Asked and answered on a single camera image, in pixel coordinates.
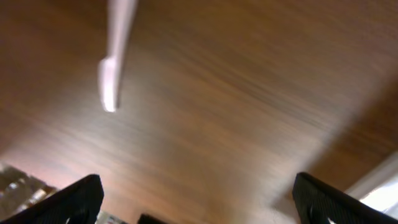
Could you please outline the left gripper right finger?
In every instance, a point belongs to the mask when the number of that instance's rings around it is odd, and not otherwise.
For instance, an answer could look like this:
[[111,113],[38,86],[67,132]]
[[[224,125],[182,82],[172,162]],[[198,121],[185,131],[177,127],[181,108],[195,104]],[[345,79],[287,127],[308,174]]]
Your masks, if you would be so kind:
[[292,195],[301,224],[397,224],[396,219],[306,172],[296,175]]

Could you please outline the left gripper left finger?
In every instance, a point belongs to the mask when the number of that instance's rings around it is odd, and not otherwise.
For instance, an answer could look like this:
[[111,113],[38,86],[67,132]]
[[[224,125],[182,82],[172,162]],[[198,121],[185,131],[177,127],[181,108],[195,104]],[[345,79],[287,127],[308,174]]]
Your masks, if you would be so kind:
[[90,174],[1,224],[95,224],[103,198],[100,176]]

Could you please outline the white plastic knife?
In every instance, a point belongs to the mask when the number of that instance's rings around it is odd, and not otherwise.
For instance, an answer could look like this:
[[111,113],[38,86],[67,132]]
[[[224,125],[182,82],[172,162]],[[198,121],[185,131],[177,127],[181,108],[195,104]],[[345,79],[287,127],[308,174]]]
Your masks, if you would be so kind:
[[125,51],[138,2],[138,0],[108,1],[106,56],[98,65],[98,84],[102,107],[110,113],[118,108]]

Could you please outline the white plastic cutlery tray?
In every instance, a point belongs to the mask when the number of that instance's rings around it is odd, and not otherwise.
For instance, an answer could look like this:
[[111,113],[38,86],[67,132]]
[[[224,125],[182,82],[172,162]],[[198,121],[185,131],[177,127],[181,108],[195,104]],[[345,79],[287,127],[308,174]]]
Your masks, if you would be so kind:
[[361,203],[397,219],[397,153],[352,185],[345,193]]

